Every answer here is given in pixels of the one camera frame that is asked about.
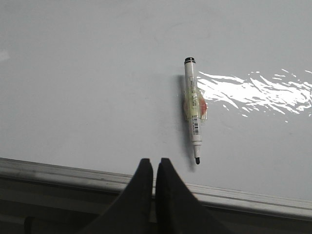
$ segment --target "marker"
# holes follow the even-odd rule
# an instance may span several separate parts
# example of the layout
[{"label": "marker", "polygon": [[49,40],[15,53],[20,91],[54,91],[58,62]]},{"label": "marker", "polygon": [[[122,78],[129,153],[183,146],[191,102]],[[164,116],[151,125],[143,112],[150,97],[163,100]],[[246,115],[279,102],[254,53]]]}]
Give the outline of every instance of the marker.
[{"label": "marker", "polygon": [[201,101],[199,100],[200,94],[198,93],[197,87],[197,77],[195,70],[195,59],[186,58],[184,61],[185,69],[185,81],[186,81],[186,90],[185,90],[185,103],[184,110],[186,112],[186,117],[189,124],[190,130],[190,139],[194,148],[194,157],[196,164],[200,163],[200,146],[202,143],[201,140]]}]

